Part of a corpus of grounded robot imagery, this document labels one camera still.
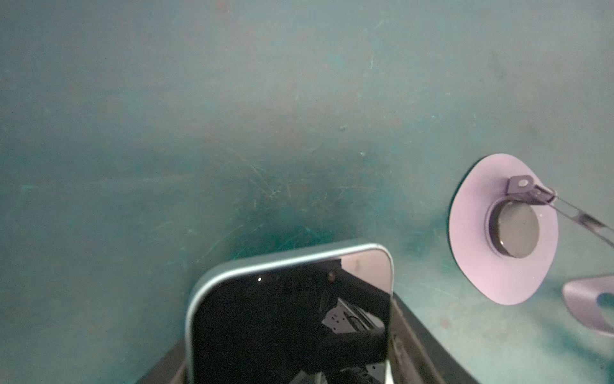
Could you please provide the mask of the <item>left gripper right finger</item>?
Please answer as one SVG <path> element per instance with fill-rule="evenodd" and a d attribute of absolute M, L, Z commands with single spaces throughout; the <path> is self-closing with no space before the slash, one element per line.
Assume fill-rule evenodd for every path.
<path fill-rule="evenodd" d="M 397 294 L 390 307 L 390 373 L 395 383 L 477 382 Z"/>

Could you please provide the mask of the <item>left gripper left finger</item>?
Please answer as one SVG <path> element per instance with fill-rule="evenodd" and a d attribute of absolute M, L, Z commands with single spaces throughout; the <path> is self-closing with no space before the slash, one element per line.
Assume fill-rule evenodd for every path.
<path fill-rule="evenodd" d="M 137 384 L 185 384 L 187 383 L 185 341 L 180 339 Z"/>

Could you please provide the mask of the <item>phone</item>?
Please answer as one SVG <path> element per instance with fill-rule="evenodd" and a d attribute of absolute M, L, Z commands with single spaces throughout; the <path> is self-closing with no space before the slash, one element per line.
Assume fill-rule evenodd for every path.
<path fill-rule="evenodd" d="M 225 262 L 185 316 L 189 383 L 389 383 L 393 261 L 343 242 Z"/>

